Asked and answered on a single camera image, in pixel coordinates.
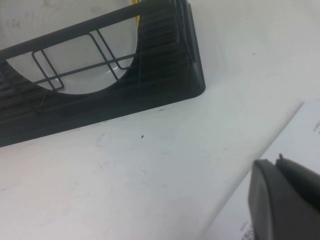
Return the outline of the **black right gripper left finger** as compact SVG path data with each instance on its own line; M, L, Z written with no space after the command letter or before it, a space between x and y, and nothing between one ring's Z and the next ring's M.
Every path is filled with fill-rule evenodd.
M248 206L256 240L320 238L320 200L302 198L276 163L253 162Z

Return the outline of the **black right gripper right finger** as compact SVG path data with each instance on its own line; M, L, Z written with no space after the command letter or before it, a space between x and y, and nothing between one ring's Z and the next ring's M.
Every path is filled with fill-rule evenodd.
M276 167L305 200L320 199L320 175L279 154Z

